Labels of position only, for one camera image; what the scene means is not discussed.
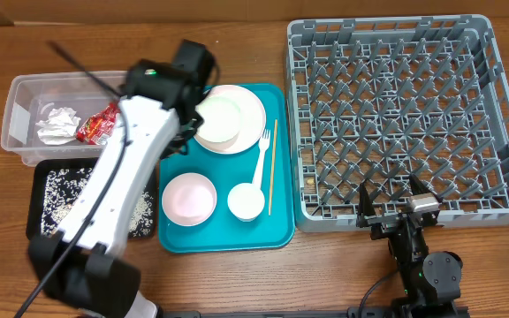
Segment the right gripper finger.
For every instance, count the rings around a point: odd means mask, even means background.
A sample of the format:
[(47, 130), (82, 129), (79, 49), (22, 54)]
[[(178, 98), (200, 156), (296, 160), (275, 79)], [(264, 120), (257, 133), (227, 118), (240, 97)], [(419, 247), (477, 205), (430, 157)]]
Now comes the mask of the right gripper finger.
[(426, 185), (422, 183), (422, 181), (416, 175), (410, 174), (408, 181), (413, 196), (421, 194), (434, 194)]
[(358, 213), (357, 216), (359, 218), (364, 218), (365, 216), (375, 216), (375, 208), (373, 206), (372, 200), (368, 194), (368, 190), (366, 188), (367, 181), (364, 180), (359, 186), (359, 204), (358, 204)]

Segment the white cup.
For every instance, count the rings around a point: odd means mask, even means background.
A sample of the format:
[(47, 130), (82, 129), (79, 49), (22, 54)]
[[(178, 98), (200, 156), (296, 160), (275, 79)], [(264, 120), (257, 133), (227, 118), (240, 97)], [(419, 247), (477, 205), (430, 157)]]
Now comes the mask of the white cup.
[(228, 194), (229, 210), (242, 222), (251, 222), (258, 217), (264, 208), (263, 192), (251, 183), (234, 186)]

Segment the red snack wrapper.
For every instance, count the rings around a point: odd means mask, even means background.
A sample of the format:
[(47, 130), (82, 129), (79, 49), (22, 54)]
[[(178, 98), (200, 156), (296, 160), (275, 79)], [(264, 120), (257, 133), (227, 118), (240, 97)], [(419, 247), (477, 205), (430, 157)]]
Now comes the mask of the red snack wrapper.
[(110, 102), (104, 110), (94, 114), (78, 129), (76, 139), (90, 145), (105, 145), (112, 135), (118, 113), (118, 104)]

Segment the pink bowl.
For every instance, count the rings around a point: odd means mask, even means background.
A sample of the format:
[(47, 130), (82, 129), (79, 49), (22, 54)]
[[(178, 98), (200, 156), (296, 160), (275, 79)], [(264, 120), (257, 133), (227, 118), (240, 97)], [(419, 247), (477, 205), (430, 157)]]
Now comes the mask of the pink bowl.
[(172, 179), (163, 190), (162, 208), (173, 223), (191, 227), (205, 222), (217, 206), (217, 190), (198, 173), (184, 173)]

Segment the white napkin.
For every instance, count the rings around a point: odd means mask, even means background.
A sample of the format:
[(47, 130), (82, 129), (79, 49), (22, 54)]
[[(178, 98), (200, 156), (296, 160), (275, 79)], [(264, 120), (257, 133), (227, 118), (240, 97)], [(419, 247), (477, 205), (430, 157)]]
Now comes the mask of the white napkin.
[(80, 121), (81, 118), (76, 116), (72, 108), (53, 109), (46, 120), (35, 124), (38, 127), (37, 136), (45, 145), (64, 145), (76, 139)]

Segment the peanut shells and rice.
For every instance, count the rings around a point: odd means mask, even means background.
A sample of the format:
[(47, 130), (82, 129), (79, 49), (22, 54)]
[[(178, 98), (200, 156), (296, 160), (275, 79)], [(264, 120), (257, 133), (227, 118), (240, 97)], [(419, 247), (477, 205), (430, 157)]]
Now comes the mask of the peanut shells and rice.
[[(45, 179), (40, 232), (49, 236), (68, 215), (93, 172), (92, 168), (51, 170)], [(156, 180), (152, 175), (134, 208), (128, 238), (153, 235), (156, 223)]]

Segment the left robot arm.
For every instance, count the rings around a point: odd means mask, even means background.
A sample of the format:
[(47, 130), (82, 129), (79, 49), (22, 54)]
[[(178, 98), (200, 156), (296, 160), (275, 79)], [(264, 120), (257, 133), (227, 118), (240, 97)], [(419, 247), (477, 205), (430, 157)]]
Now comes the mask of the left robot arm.
[(141, 291), (141, 271), (124, 261), (129, 223), (158, 161), (186, 155), (203, 119), (196, 107), (220, 70), (214, 55), (184, 40), (169, 63), (142, 59), (119, 88), (86, 75), (118, 106), (112, 135), (69, 214), (50, 236), (30, 239), (28, 257), (39, 283), (17, 311), (40, 292), (89, 317), (162, 317)]

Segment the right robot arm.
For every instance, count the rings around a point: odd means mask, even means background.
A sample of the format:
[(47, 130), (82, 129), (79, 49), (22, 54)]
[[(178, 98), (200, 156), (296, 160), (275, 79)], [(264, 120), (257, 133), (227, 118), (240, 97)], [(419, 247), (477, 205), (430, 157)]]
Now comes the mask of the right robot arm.
[[(391, 257), (397, 268), (379, 279), (361, 299), (358, 308), (349, 308), (347, 314), (357, 317), (469, 317), (467, 307), (457, 307), (461, 295), (460, 280), (463, 268), (461, 258), (452, 252), (429, 251), (423, 230), (437, 225), (443, 200), (411, 174), (408, 177), (412, 195), (406, 205), (391, 216), (378, 216), (365, 183), (359, 186), (360, 201), (357, 226), (371, 229), (373, 240), (387, 239)], [(394, 275), (400, 275), (405, 296), (394, 299), (388, 307), (368, 307), (370, 294)]]

